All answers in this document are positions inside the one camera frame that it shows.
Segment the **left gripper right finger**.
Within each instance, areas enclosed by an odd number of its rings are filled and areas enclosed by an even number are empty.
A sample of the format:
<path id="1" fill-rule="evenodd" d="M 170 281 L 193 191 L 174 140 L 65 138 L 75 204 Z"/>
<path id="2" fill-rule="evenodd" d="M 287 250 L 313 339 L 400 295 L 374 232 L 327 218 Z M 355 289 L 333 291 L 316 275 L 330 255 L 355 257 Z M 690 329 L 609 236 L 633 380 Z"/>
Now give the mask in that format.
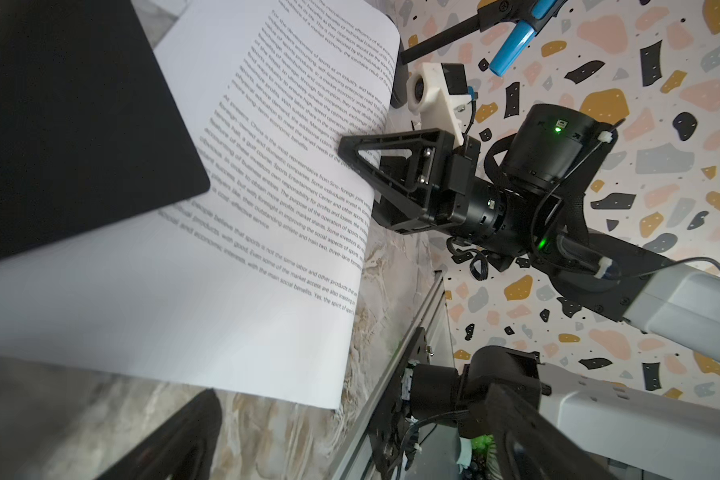
<path id="1" fill-rule="evenodd" d="M 489 389 L 487 423 L 504 479 L 611 479 L 613 476 L 515 392 Z"/>

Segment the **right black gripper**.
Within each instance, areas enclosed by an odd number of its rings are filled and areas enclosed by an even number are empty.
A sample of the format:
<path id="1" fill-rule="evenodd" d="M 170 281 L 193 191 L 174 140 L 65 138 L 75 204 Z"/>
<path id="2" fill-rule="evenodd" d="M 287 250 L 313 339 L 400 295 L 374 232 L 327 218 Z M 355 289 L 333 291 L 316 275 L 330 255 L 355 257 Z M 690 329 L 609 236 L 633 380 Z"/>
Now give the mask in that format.
<path id="1" fill-rule="evenodd" d="M 485 240 L 506 220 L 506 198 L 476 176 L 480 144 L 454 148 L 440 129 L 344 136 L 338 156 L 377 194 L 372 216 L 400 234 L 437 231 L 462 240 Z"/>

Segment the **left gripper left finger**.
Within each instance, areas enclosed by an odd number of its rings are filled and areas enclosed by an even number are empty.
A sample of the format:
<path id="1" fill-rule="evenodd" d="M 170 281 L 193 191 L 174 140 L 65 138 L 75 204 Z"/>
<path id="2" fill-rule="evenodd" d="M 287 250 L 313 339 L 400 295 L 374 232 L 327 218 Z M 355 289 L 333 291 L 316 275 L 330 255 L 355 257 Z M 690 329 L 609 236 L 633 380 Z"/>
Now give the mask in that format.
<path id="1" fill-rule="evenodd" d="M 206 389 L 99 477 L 208 479 L 221 426 L 220 400 Z"/>

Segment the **text paper sheet front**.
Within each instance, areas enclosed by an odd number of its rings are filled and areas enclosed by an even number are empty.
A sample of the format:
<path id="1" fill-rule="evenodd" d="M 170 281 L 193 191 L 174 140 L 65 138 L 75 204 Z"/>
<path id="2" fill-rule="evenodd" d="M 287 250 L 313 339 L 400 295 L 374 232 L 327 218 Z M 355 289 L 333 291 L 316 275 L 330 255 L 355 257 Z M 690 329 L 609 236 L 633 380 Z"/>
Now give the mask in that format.
<path id="1" fill-rule="evenodd" d="M 0 262 L 0 356 L 339 406 L 400 36 L 364 1 L 195 1 L 158 63 L 208 192 Z"/>

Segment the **orange black binder folder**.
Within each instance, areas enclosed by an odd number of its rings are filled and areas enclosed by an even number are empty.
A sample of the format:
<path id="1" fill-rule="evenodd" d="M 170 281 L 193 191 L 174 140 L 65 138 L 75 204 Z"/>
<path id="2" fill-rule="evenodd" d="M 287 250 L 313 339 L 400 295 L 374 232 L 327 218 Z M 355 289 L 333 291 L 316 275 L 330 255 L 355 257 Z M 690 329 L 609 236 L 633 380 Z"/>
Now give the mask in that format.
<path id="1" fill-rule="evenodd" d="M 209 187 L 130 2 L 0 1 L 0 260 Z"/>

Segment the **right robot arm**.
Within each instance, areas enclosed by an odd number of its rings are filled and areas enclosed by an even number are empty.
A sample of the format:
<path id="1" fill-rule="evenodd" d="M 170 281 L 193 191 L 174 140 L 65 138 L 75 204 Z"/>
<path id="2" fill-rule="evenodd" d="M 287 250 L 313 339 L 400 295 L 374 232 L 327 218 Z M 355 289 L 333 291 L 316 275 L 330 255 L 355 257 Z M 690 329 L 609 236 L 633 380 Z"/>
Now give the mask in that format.
<path id="1" fill-rule="evenodd" d="M 623 321 L 662 274 L 680 265 L 588 230 L 584 191 L 616 138 L 614 125 L 537 104 L 515 135 L 487 153 L 472 139 L 455 147 L 450 133 L 428 129 L 346 136 L 338 154 L 380 195 L 373 216 L 381 225 L 399 233 L 446 234 L 453 259 L 467 263 L 479 280 L 527 256 L 568 300 Z M 520 473 L 519 452 L 540 474 L 596 477 L 582 451 L 542 421 L 538 408 L 547 387 L 537 366 L 533 356 L 487 347 L 463 374 L 408 368 L 400 393 L 414 424 L 401 436 L 398 455 L 420 428 L 445 424 L 489 432 L 512 476 Z"/>

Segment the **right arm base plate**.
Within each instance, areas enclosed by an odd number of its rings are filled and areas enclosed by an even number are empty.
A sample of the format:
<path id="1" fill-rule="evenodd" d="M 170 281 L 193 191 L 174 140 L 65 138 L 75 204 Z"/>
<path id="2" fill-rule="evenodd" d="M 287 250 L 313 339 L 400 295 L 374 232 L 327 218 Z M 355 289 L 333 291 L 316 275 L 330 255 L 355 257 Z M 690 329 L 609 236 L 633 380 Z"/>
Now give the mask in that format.
<path id="1" fill-rule="evenodd" d="M 393 362 L 390 380 L 366 429 L 372 450 L 371 459 L 382 479 L 391 479 L 400 465 L 400 444 L 408 425 L 405 417 L 409 413 L 408 400 L 403 398 L 405 371 L 410 361 L 414 364 L 430 363 L 426 348 L 426 330 L 416 327 L 400 351 L 400 358 Z"/>

